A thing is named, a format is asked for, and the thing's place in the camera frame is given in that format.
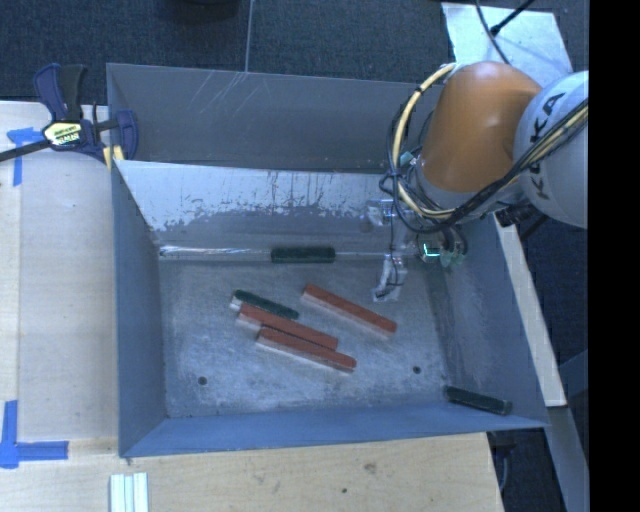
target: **blue clamp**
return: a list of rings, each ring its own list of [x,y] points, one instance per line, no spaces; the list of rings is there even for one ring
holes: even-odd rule
[[[100,132],[118,128],[122,151],[127,159],[133,158],[138,148],[138,128],[131,110],[120,110],[116,112],[115,119],[98,123],[94,107],[93,123],[83,119],[78,94],[85,71],[86,68],[81,65],[61,66],[52,63],[35,74],[34,87],[38,101],[49,110],[51,124],[67,121],[68,125],[76,124],[80,127],[76,131],[75,139],[62,143],[53,140],[49,147],[54,151],[76,151],[105,163],[106,146],[100,140]]]
[[[5,402],[0,441],[0,468],[16,469],[20,462],[35,460],[66,460],[68,441],[18,443],[18,401]]]

